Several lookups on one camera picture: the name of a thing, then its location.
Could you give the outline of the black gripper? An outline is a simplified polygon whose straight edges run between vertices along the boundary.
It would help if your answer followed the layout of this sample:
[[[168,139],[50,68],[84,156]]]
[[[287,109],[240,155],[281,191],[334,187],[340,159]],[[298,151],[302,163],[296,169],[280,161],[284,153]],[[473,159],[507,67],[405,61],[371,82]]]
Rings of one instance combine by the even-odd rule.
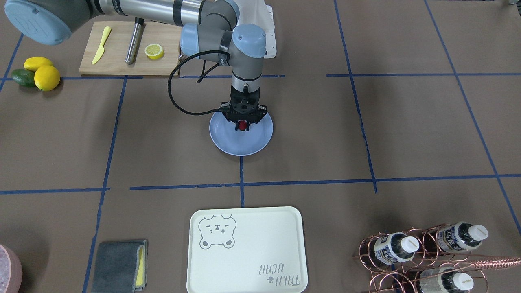
[[[229,122],[235,123],[235,130],[241,131],[241,121],[246,123],[246,131],[251,124],[260,122],[267,115],[267,107],[259,104],[260,92],[231,92],[230,101],[222,102],[220,112]]]

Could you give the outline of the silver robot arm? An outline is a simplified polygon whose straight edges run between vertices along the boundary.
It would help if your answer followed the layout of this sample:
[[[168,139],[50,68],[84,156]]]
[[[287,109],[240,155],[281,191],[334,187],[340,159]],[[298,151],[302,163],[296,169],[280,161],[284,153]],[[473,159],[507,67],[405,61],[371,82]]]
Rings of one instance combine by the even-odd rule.
[[[21,33],[46,45],[62,43],[99,15],[180,27],[180,50],[188,61],[199,57],[232,68],[230,100],[212,112],[222,113],[241,131],[267,115],[259,104],[267,32],[247,23],[234,0],[8,0],[4,11]]]

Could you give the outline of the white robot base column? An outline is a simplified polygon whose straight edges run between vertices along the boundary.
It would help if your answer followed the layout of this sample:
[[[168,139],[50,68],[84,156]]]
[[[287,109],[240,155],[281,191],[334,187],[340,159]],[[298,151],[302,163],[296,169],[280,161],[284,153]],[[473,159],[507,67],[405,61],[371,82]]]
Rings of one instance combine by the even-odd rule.
[[[266,5],[259,8],[259,26],[266,33],[265,59],[275,58],[277,55],[277,44],[275,35],[274,12],[271,6]]]

